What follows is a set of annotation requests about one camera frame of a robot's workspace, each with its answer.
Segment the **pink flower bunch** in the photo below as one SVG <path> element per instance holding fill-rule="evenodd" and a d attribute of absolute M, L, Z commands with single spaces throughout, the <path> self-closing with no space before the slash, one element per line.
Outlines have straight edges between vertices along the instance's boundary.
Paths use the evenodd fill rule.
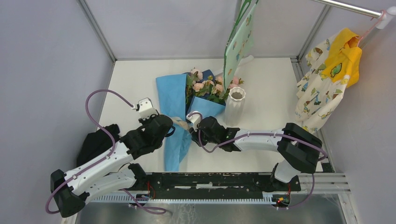
<path fill-rule="evenodd" d="M 204 77 L 204 72 L 196 68 L 186 73 L 185 103 L 187 105 L 192 102 L 193 97 L 225 105 L 230 90 L 244 83 L 243 79 L 234 76 L 228 87 L 225 88 L 222 76 L 215 77 L 210 70 L 207 72 L 207 77 Z"/>

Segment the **cream ribbon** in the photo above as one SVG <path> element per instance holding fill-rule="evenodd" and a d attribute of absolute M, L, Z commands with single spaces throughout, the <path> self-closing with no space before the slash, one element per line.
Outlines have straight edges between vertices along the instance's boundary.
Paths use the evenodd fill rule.
<path fill-rule="evenodd" d="M 182 129 L 189 131 L 190 129 L 190 124 L 188 122 L 186 122 L 185 120 L 182 120 L 179 117 L 171 117 L 173 123 L 179 127 L 181 127 Z"/>

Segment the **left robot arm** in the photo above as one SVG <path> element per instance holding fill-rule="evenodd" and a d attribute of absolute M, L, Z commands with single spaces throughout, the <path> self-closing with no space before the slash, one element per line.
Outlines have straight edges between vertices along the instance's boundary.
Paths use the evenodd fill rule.
<path fill-rule="evenodd" d="M 89 202 L 108 193 L 146 186 L 147 174 L 133 161 L 159 149 L 175 127 L 166 115 L 153 115 L 141 123 L 89 162 L 67 172 L 58 169 L 50 175 L 50 199 L 55 201 L 61 217 L 77 214 Z"/>

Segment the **blue wrapping paper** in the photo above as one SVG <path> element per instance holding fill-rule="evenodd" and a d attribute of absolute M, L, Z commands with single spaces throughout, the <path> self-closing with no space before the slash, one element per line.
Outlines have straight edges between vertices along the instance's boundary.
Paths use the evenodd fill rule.
<path fill-rule="evenodd" d="M 186 96 L 187 73 L 167 75 L 156 78 L 160 111 L 169 117 L 185 121 L 186 115 L 193 111 L 200 112 L 203 117 L 216 117 L 225 109 L 226 103 L 209 100 L 209 94 L 201 97 Z M 187 155 L 191 145 L 190 133 L 179 125 L 174 125 L 174 133 L 165 140 L 164 167 L 165 171 L 178 172 L 179 164 Z"/>

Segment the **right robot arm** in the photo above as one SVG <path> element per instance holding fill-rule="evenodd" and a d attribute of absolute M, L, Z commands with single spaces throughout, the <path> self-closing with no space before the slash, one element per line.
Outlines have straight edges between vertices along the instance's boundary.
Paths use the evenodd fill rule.
<path fill-rule="evenodd" d="M 295 123 L 286 123 L 282 129 L 271 131 L 250 131 L 237 127 L 224 127 L 215 117 L 203 118 L 199 112 L 186 116 L 189 133 L 194 142 L 205 148 L 214 144 L 214 148 L 226 152 L 262 150 L 279 153 L 283 161 L 276 164 L 270 185 L 275 190 L 284 189 L 288 183 L 301 173 L 313 174 L 317 163 L 327 157 L 322 149 L 322 141 Z"/>

